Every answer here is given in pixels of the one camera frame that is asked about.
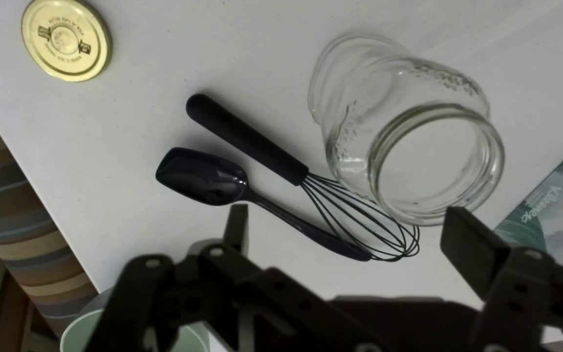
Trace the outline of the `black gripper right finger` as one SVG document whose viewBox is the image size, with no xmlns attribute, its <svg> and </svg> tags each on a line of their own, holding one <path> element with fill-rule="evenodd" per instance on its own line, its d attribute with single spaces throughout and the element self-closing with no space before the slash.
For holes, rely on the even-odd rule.
<svg viewBox="0 0 563 352">
<path fill-rule="evenodd" d="M 469 352 L 544 352 L 544 328 L 563 332 L 563 265 L 548 252 L 505 242 L 464 207 L 446 211 L 440 248 L 483 301 Z"/>
</svg>

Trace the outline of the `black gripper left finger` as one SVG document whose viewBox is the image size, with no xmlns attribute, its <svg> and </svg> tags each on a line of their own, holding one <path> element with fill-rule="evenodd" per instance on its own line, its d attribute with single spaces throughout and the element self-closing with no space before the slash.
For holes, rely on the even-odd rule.
<svg viewBox="0 0 563 352">
<path fill-rule="evenodd" d="M 233 205 L 225 236 L 125 263 L 82 352 L 170 352 L 205 324 L 231 352 L 319 352 L 331 305 L 288 273 L 245 254 L 248 207 Z"/>
</svg>

